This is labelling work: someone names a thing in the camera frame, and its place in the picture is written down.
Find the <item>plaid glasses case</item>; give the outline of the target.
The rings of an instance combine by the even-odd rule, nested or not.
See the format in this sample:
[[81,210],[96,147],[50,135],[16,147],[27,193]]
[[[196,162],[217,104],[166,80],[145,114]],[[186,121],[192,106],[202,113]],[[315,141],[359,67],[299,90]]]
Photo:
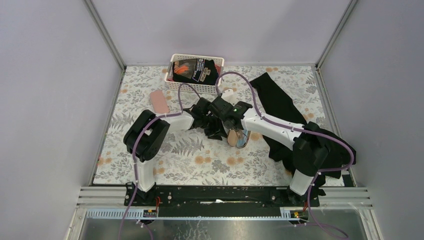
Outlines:
[[238,149],[242,149],[244,148],[248,141],[249,141],[249,137],[250,137],[251,132],[246,130],[246,129],[241,129],[241,130],[234,130],[231,129],[228,132],[227,135],[227,143],[231,146],[231,147],[236,147]]

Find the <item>pink glasses case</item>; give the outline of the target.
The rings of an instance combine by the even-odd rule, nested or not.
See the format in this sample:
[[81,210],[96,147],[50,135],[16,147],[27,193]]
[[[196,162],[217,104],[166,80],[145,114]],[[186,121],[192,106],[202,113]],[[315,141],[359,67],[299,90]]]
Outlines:
[[149,94],[153,110],[157,114],[168,114],[170,112],[167,100],[162,90],[155,90]]

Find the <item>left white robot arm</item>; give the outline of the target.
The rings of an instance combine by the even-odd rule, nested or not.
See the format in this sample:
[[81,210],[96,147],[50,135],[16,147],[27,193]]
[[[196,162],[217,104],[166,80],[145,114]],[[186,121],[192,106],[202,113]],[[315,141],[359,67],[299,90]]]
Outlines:
[[151,189],[156,184],[153,158],[167,133],[200,128],[208,139],[222,140],[228,136],[222,121],[208,109],[209,105],[210,102],[202,97],[178,113],[157,115],[146,109],[124,135],[123,143],[134,161],[134,184],[138,188],[135,197],[142,205],[148,206],[155,200],[155,192]]

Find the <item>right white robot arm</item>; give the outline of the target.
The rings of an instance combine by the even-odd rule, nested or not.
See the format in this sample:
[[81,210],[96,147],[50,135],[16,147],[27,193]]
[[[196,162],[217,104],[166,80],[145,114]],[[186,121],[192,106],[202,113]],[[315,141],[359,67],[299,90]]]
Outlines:
[[295,172],[286,193],[287,201],[299,206],[307,199],[306,192],[330,153],[328,141],[317,132],[319,127],[315,123],[302,125],[282,120],[262,113],[256,103],[239,101],[233,105],[222,96],[217,96],[208,105],[208,110],[227,129],[260,133],[290,149]]

